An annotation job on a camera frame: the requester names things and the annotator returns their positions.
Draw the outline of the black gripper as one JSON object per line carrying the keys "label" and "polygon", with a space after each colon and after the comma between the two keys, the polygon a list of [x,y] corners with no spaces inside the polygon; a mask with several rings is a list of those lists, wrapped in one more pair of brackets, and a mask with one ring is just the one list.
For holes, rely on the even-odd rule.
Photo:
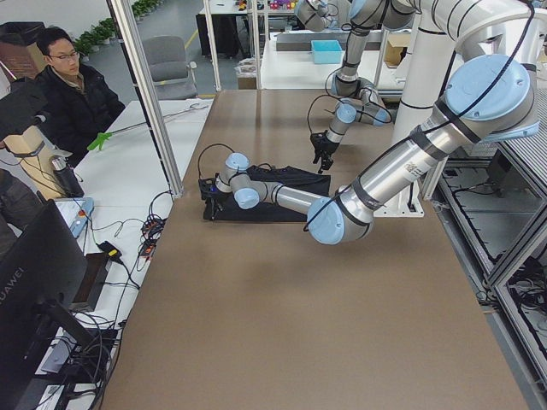
{"label": "black gripper", "polygon": [[320,163],[318,173],[324,172],[323,165],[326,165],[325,169],[329,170],[333,164],[332,154],[337,150],[338,143],[331,141],[326,134],[322,132],[312,133],[310,135],[310,142],[315,151],[313,163]]}
{"label": "black gripper", "polygon": [[213,188],[205,188],[201,190],[201,198],[205,202],[203,218],[205,220],[216,220],[224,210],[226,193]]}

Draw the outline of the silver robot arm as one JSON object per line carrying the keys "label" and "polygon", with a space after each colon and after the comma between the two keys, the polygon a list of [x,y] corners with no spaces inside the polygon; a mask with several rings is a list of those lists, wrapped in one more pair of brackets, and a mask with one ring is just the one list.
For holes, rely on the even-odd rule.
{"label": "silver robot arm", "polygon": [[332,166],[332,154],[355,122],[383,126],[391,122],[373,83],[358,75],[368,34],[376,26],[393,31],[407,26],[415,8],[401,1],[353,1],[349,11],[349,33],[341,67],[332,73],[331,96],[338,102],[329,127],[310,134],[315,150],[313,163],[323,173]]}
{"label": "silver robot arm", "polygon": [[546,13],[528,1],[355,1],[342,67],[332,82],[353,97],[365,82],[356,75],[374,26],[399,29],[414,15],[421,21],[404,94],[425,84],[433,54],[453,44],[464,63],[440,95],[420,102],[429,112],[333,197],[318,196],[278,181],[253,179],[248,159],[229,155],[224,170],[200,181],[213,208],[232,198],[242,209],[262,202],[304,214],[306,230],[319,243],[365,237],[374,215],[396,194],[465,144],[527,138],[538,132],[535,64],[546,32]]}

